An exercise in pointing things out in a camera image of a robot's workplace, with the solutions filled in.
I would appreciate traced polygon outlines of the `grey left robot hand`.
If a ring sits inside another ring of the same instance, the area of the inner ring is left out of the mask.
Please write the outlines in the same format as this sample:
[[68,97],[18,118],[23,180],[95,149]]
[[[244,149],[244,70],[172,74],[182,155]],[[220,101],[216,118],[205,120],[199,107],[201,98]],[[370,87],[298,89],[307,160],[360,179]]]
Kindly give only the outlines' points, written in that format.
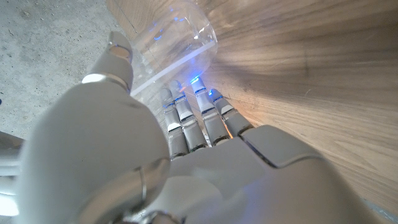
[[130,96],[132,47],[112,32],[91,72],[21,152],[16,223],[377,223],[314,148],[273,126],[174,158]]

